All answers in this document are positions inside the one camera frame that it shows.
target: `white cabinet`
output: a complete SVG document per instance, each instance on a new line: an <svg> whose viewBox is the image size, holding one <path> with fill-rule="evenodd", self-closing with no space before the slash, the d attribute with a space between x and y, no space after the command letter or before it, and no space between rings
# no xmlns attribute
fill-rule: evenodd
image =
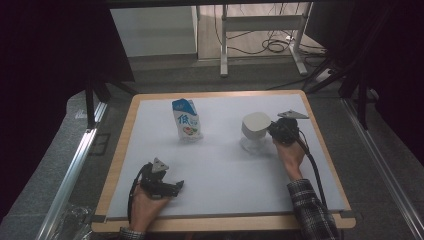
<svg viewBox="0 0 424 240"><path fill-rule="evenodd" d="M127 57L197 52L196 7L111 9Z"/></svg>

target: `black curtain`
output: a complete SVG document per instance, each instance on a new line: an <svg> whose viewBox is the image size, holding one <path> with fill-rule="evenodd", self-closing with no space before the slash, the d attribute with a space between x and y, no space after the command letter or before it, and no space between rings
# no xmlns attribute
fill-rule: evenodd
<svg viewBox="0 0 424 240"><path fill-rule="evenodd" d="M424 2L356 0L344 49L336 59L346 66L362 47L379 10L395 4L365 58L365 78L376 90L376 109L424 165Z"/></svg>
<svg viewBox="0 0 424 240"><path fill-rule="evenodd" d="M3 217L59 129L68 99L88 78L134 78L105 4L1 1L0 32Z"/></svg>

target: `milk carton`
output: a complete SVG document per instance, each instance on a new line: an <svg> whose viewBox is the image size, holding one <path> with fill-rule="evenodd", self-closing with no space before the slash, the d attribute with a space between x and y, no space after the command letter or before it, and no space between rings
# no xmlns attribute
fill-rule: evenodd
<svg viewBox="0 0 424 240"><path fill-rule="evenodd" d="M183 98L173 101L172 110L180 140L194 142L203 137L200 131L199 115L192 100Z"/></svg>

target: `white board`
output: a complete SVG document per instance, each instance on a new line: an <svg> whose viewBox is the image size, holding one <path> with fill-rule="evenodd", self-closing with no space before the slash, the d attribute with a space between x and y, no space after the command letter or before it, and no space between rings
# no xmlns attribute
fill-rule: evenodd
<svg viewBox="0 0 424 240"><path fill-rule="evenodd" d="M163 179L165 183L185 181L178 197L166 206L161 216L237 216L292 211L286 187L289 178L269 134L261 154L246 152L239 141L242 119L247 114L264 112L273 121L278 119L278 113L288 110L308 115L300 95L193 98L204 135L194 143L179 141L171 105L174 100L141 102L108 218L126 217L133 179L155 157L170 167ZM328 208L345 209L311 120L299 119L298 124L318 165ZM319 196L306 157L301 170Z"/></svg>

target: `wrist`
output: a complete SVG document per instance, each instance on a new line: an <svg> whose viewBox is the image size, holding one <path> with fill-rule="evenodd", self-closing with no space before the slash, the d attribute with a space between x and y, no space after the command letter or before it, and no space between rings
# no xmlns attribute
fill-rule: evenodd
<svg viewBox="0 0 424 240"><path fill-rule="evenodd" d="M290 181L296 181L303 179L302 172L300 169L287 169L287 175L290 178Z"/></svg>
<svg viewBox="0 0 424 240"><path fill-rule="evenodd" d="M134 232L141 232L145 233L147 231L148 224L142 223L142 222L132 222L128 229Z"/></svg>

